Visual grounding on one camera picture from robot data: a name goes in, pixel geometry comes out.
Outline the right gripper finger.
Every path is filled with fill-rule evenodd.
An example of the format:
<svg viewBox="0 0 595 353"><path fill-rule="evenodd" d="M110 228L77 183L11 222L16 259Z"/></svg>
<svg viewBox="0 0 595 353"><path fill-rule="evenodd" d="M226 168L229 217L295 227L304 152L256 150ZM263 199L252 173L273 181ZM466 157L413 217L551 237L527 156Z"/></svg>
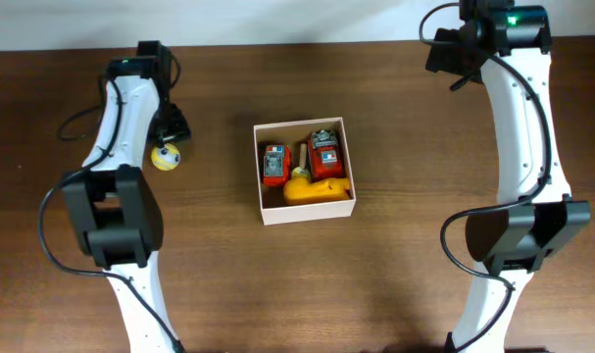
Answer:
<svg viewBox="0 0 595 353"><path fill-rule="evenodd" d="M454 83L449 86L449 90L454 92L463 88L466 84L472 82L477 84L483 84L482 76L480 71L472 71L468 73L457 73L459 77Z"/></svg>
<svg viewBox="0 0 595 353"><path fill-rule="evenodd" d="M425 68L433 73L470 76L477 74L485 62L484 56L461 46L431 45Z"/></svg>

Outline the white cardboard box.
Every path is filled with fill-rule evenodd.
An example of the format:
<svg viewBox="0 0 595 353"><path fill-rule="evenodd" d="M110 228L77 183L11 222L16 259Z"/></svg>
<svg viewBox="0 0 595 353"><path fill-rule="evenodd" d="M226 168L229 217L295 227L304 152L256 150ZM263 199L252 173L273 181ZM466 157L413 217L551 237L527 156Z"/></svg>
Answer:
<svg viewBox="0 0 595 353"><path fill-rule="evenodd" d="M300 144L306 143L308 145L310 134L313 131L321 129L331 129L337 134L345 170L345 177L343 178L348 178L351 183L351 189L349 191L350 199L307 205L288 205L283 197L284 186L267 187L263 185L264 149L270 144L284 144L289 147L291 151L289 180L291 180L291 172L298 165ZM253 127L253 132L256 169L258 172L259 206L263 223L266 226L343 218L352 215L356 204L356 191L352 176L345 126L341 118L256 125Z"/></svg>

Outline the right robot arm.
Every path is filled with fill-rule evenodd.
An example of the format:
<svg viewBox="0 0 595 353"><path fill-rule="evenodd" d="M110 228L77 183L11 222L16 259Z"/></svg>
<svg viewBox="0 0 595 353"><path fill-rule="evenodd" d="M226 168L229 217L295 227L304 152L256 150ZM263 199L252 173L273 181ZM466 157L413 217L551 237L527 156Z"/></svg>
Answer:
<svg viewBox="0 0 595 353"><path fill-rule="evenodd" d="M590 222L575 201L558 152L549 91L552 35L547 11L512 1L458 0L462 26L439 29L428 71L458 76L452 90L482 84L491 104L499 181L494 206L458 212L439 231L447 258L471 275L447 352L502 352L517 302L545 260Z"/></svg>

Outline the yellow wooden rattle drum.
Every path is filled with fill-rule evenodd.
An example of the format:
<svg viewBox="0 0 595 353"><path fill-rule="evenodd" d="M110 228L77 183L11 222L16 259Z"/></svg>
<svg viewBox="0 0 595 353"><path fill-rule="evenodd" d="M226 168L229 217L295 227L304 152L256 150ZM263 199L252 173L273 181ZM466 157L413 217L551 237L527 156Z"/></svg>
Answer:
<svg viewBox="0 0 595 353"><path fill-rule="evenodd" d="M307 168L308 162L308 145L306 143L301 143L299 148L299 160L298 165L292 170L291 178L303 178L306 181L311 181L312 177Z"/></svg>

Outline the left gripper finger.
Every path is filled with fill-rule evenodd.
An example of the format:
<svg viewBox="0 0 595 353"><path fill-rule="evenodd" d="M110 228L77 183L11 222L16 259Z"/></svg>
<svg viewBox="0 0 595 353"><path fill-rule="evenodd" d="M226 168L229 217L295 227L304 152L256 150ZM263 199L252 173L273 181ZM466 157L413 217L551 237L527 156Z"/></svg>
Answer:
<svg viewBox="0 0 595 353"><path fill-rule="evenodd" d="M177 143L191 137L188 122L175 103L171 104L171 115L167 122L167 142Z"/></svg>
<svg viewBox="0 0 595 353"><path fill-rule="evenodd" d="M151 126L149 130L149 140L157 147L162 148L172 139L171 128L169 125Z"/></svg>

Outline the orange toy dog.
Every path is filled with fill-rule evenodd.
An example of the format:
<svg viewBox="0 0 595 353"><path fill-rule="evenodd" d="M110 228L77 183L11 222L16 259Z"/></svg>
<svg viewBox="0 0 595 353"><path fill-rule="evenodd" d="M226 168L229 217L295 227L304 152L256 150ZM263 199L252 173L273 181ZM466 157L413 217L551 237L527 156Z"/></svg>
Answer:
<svg viewBox="0 0 595 353"><path fill-rule="evenodd" d="M348 178L326 178L310 182L307 178L296 177L283 188L283 197L288 205L307 205L336 202L350 199L351 183Z"/></svg>

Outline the red toy fire truck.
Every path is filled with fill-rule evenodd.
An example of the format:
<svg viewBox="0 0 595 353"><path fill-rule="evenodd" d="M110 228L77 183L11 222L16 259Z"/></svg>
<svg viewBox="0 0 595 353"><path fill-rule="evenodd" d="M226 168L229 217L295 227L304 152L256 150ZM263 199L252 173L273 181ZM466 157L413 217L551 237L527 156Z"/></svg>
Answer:
<svg viewBox="0 0 595 353"><path fill-rule="evenodd" d="M308 153L311 175L315 181L345 177L340 144L334 130L313 131L308 140Z"/></svg>

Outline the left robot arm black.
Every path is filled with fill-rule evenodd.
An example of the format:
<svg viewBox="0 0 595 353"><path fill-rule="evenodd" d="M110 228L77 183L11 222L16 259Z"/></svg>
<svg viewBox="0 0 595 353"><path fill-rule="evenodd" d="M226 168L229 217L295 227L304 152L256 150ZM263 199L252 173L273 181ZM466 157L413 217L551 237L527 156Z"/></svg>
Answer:
<svg viewBox="0 0 595 353"><path fill-rule="evenodd" d="M171 91L180 65L159 41L141 41L135 55L112 60L100 90L101 121L80 169L58 184L79 250L112 287L133 352L181 352L160 284L164 221L143 174L154 146L172 156L191 132Z"/></svg>

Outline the red toy police car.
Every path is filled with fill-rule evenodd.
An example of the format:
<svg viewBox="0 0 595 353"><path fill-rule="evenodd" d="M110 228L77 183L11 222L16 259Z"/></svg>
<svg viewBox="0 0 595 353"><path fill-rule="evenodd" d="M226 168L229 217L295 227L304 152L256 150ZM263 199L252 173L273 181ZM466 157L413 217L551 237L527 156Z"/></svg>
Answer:
<svg viewBox="0 0 595 353"><path fill-rule="evenodd" d="M282 187L290 179L291 151L284 144L270 144L264 149L263 185Z"/></svg>

